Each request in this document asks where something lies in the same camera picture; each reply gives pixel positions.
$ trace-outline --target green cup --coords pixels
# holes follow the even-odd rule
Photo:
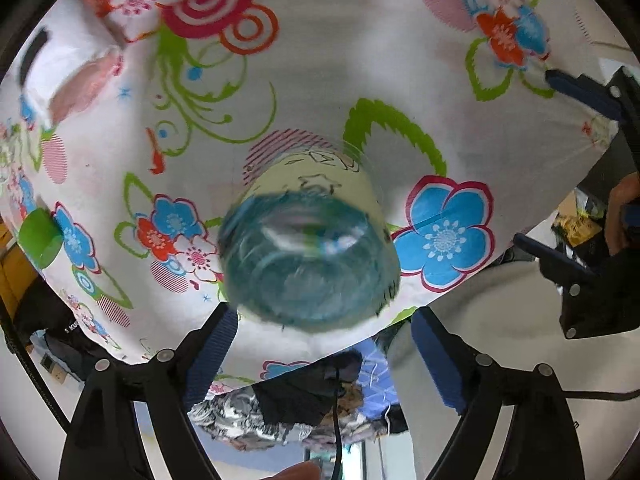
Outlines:
[[[22,222],[18,241],[24,253],[38,267],[45,269],[58,256],[64,237],[50,213],[37,208]]]

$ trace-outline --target table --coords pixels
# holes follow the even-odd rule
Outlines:
[[[127,40],[122,66],[54,130],[5,78],[0,120],[17,135],[0,212],[16,232],[51,211],[65,241],[43,276],[115,358],[175,348],[223,300],[221,218],[283,149],[348,146],[382,197],[402,267],[392,303],[313,335],[240,307],[215,392],[353,345],[468,279],[548,216],[615,128],[544,83],[545,68],[601,78],[567,0],[91,1]]]

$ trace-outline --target orange circle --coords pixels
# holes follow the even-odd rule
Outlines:
[[[277,35],[278,35],[278,31],[280,30],[280,27],[278,26],[278,19],[276,17],[276,15],[273,13],[273,11],[265,6],[262,5],[258,5],[258,4],[252,4],[250,7],[248,7],[247,10],[249,9],[258,9],[261,10],[262,12],[264,12],[270,23],[271,23],[271,34],[269,35],[269,37],[263,41],[260,45],[255,46],[253,48],[241,48],[238,47],[234,44],[229,43],[229,40],[226,38],[226,34],[227,31],[231,30],[231,33],[233,34],[233,36],[238,39],[238,40],[244,40],[244,36],[241,36],[239,34],[239,32],[237,31],[237,26],[238,23],[242,20],[252,20],[252,22],[257,23],[259,22],[260,25],[262,26],[262,28],[260,28],[260,26],[258,26],[258,30],[260,32],[262,32],[264,30],[264,24],[260,21],[260,19],[258,19],[257,16],[252,16],[250,14],[245,14],[243,13],[241,16],[241,19],[236,22],[234,25],[229,25],[229,27],[227,27],[225,30],[223,30],[222,32],[220,32],[220,43],[222,43],[222,45],[224,45],[224,47],[233,52],[234,54],[239,54],[240,56],[248,56],[249,54],[255,54],[256,52],[261,52],[267,48],[269,48],[271,46],[271,43],[273,43],[273,41],[276,39]]]
[[[244,20],[249,20],[250,22],[254,22],[255,26],[257,27],[257,30],[250,36],[243,36],[242,32],[240,32],[239,30],[239,25]],[[232,30],[233,30],[234,37],[236,38],[236,40],[239,40],[239,41],[253,41],[256,38],[259,38],[260,35],[264,32],[264,23],[260,21],[260,18],[258,18],[258,16],[254,16],[252,14],[246,14],[246,15],[243,14],[242,19],[238,22],[235,22],[232,27],[233,27]]]

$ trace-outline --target metal screw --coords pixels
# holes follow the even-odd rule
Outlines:
[[[158,359],[158,361],[160,361],[161,363],[169,362],[173,358],[174,351],[170,348],[165,348],[164,350],[161,350],[158,352],[158,354],[156,354],[156,359]]]
[[[544,375],[545,377],[551,377],[554,373],[553,368],[545,363],[538,366],[538,371],[540,372],[540,375]]]
[[[478,354],[476,356],[476,363],[478,363],[480,366],[491,366],[492,364],[494,364],[494,360],[491,359],[491,356],[488,356],[487,354]]]
[[[100,359],[96,364],[95,364],[95,369],[98,370],[99,372],[103,372],[105,371],[107,368],[109,368],[109,365],[111,363],[109,362],[108,359]]]

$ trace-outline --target blue dot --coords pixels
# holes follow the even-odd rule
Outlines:
[[[189,81],[197,81],[202,77],[202,69],[199,66],[192,66],[187,70],[187,78]]]

